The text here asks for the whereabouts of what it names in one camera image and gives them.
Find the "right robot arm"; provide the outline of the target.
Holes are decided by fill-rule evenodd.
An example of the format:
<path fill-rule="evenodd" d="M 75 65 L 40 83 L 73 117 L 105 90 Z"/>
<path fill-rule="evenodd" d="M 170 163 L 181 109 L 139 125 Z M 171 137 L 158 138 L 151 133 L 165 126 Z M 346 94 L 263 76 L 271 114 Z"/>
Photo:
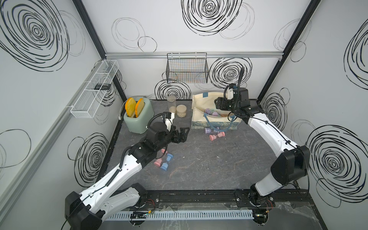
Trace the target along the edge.
<path fill-rule="evenodd" d="M 284 135 L 267 117 L 259 103 L 249 99 L 247 89 L 232 83 L 225 88 L 223 96 L 214 102 L 217 109 L 230 111 L 253 128 L 277 158 L 270 173 L 250 188 L 249 200 L 254 206 L 264 204 L 273 192 L 308 175 L 310 150 Z"/>

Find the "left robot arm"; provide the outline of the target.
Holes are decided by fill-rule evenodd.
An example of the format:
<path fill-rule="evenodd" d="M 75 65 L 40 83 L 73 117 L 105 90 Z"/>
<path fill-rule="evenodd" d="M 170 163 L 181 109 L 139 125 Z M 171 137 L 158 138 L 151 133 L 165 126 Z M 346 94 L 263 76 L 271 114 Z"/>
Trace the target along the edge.
<path fill-rule="evenodd" d="M 138 183 L 118 189 L 145 166 L 157 160 L 157 153 L 170 143 L 186 142 L 190 129 L 173 125 L 174 113 L 163 112 L 147 124 L 146 135 L 124 149 L 120 163 L 95 184 L 81 193 L 72 192 L 65 199 L 65 222 L 72 230 L 97 230 L 102 223 L 130 208 L 146 203 L 147 191 Z"/>

